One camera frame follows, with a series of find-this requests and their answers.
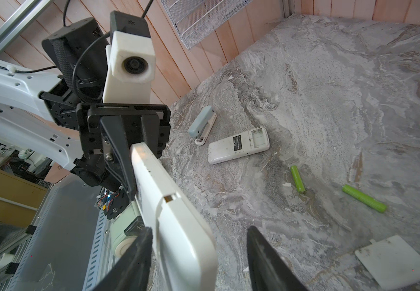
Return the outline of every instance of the robotic arm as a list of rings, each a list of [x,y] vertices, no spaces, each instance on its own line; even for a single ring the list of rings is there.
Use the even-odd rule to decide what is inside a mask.
[[[0,136],[50,157],[90,186],[111,191],[122,186],[125,207],[107,215],[114,219],[115,254],[140,252],[148,242],[137,236],[151,233],[169,290],[214,290],[215,238],[158,160],[169,139],[170,110],[149,104],[155,52],[147,23],[114,11],[110,24],[111,45],[94,19],[63,27],[43,41],[63,77],[24,73],[27,69],[0,61]],[[79,136],[35,115],[76,129]],[[143,270],[131,266],[125,265],[125,274]],[[144,290],[148,269],[139,279]]]

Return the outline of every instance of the cable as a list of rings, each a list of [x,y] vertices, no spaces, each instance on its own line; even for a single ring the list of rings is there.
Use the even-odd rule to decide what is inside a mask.
[[[16,70],[16,73],[37,73],[37,72],[40,72],[40,71],[45,71],[45,70],[54,69],[54,68],[56,68],[56,66],[44,67],[44,68],[41,68],[41,69],[38,69],[38,70],[33,70],[33,71],[19,71],[19,70]],[[0,66],[0,69],[8,70],[6,67],[3,67],[3,66]]]
[[[65,8],[63,10],[63,26],[66,26],[66,12],[67,12],[67,7],[69,5],[69,2],[71,2],[71,0],[66,1]]]
[[[82,93],[81,91],[79,91],[79,89],[77,88],[77,82],[76,82],[76,74],[77,74],[77,69],[80,67],[80,63],[82,62],[82,59],[85,57],[85,55],[87,54],[87,52],[89,50],[91,50],[93,48],[93,46],[97,43],[99,43],[101,40],[104,40],[105,38],[108,38],[110,36],[110,32],[105,33],[104,35],[102,35],[101,37],[97,38],[96,40],[94,40],[86,49],[85,51],[80,55],[79,59],[76,62],[76,65],[74,66],[74,70],[73,70],[73,92],[76,96],[79,97],[79,99],[84,102],[84,103],[90,103],[90,102],[97,102],[100,98],[102,98],[102,94],[100,94],[99,98],[92,98],[89,97],[87,95],[85,95],[84,93]]]
[[[147,7],[145,7],[144,9],[144,13],[142,13],[142,18],[145,18],[145,15],[147,15],[147,12],[149,11],[150,6],[152,5],[153,0],[150,0],[149,3],[147,4]]]

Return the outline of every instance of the stapler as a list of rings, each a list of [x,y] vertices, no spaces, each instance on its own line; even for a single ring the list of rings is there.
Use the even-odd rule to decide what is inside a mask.
[[[195,144],[201,146],[207,140],[210,130],[215,123],[217,114],[211,105],[205,106],[189,127],[190,137],[195,137]]]

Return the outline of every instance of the marble tabletop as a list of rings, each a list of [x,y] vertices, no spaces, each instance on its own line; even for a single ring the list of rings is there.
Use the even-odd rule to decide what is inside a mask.
[[[198,147],[187,129],[206,105],[218,117]],[[216,290],[251,290],[250,225],[310,290],[381,290],[354,255],[370,239],[420,254],[420,26],[293,15],[170,109],[161,160],[216,237]],[[258,126],[269,150],[208,163],[211,142]],[[292,165],[305,195],[283,185]],[[156,268],[150,283],[164,289]]]

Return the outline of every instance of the white metal mesh rack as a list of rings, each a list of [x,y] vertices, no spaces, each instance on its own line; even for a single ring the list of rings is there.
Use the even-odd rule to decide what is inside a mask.
[[[191,49],[251,1],[161,0],[161,3],[183,44]]]

